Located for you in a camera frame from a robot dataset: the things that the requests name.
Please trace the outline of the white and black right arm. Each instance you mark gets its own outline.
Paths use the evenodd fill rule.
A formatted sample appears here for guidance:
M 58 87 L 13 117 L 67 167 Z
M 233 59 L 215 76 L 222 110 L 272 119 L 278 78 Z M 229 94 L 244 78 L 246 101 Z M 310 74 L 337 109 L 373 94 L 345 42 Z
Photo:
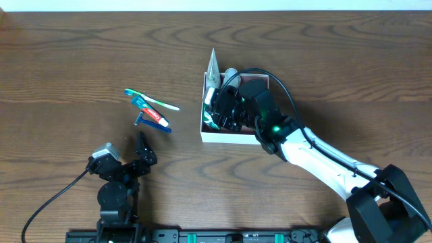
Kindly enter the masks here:
M 406 174 L 349 157 L 317 138 L 300 120 L 282 115 L 263 79 L 239 87 L 208 87 L 206 111 L 219 127 L 250 128 L 270 155 L 297 165 L 336 192 L 349 216 L 320 235 L 322 242 L 414 242 L 431 229 Z

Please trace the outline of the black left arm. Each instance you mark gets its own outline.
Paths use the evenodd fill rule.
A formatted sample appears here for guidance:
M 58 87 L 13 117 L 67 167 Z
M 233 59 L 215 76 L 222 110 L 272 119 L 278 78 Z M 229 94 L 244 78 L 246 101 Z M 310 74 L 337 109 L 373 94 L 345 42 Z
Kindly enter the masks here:
M 138 222 L 138 179 L 157 164 L 157 156 L 144 132 L 138 133 L 134 153 L 138 158 L 123 164 L 115 147 L 108 142 L 88 158 L 86 170 L 107 182 L 97 194 L 101 216 L 97 223 L 97 242 L 151 241 L 149 230 Z

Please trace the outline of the white box with pink interior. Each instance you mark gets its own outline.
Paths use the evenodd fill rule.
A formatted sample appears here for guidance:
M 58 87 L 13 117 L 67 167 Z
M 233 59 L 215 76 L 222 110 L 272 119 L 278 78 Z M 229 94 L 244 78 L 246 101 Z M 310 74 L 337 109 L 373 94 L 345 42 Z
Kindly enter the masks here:
M 223 144 L 250 144 L 250 145 L 261 145 L 260 142 L 255 138 L 254 132 L 243 126 L 239 132 L 233 132 L 225 128 L 220 130 L 214 130 L 205 123 L 204 112 L 204 99 L 206 95 L 206 77 L 207 73 L 204 73 L 203 84 L 202 84 L 202 107 L 201 107 L 201 118 L 200 118 L 200 136 L 203 143 L 223 143 Z M 269 88 L 269 76 L 266 74 L 240 74 L 241 84 L 253 79 L 264 79 Z

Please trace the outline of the green Dettol soap bar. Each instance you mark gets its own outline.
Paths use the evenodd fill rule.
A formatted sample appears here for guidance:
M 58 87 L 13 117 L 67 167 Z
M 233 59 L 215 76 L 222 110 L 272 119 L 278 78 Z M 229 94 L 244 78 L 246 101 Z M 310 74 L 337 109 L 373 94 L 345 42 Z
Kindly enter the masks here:
M 204 111 L 202 113 L 202 121 L 204 122 L 204 124 L 206 124 L 212 130 L 219 130 L 220 129 L 220 127 L 213 121 L 213 118 L 211 117 L 211 115 L 207 111 Z

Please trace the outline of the blue liquid foam pump bottle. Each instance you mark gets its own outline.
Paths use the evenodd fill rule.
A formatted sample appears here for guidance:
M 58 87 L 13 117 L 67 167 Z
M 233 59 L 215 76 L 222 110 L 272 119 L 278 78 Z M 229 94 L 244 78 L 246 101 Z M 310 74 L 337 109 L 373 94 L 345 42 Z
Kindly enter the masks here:
M 228 81 L 229 82 L 229 86 L 233 86 L 234 88 L 238 88 L 240 83 L 241 83 L 241 76 L 236 76 L 236 77 L 232 77 L 234 76 L 238 71 L 235 68 L 228 68 L 225 71 L 225 75 L 224 75 L 224 79 L 223 79 L 223 83 L 222 86 L 225 86 Z

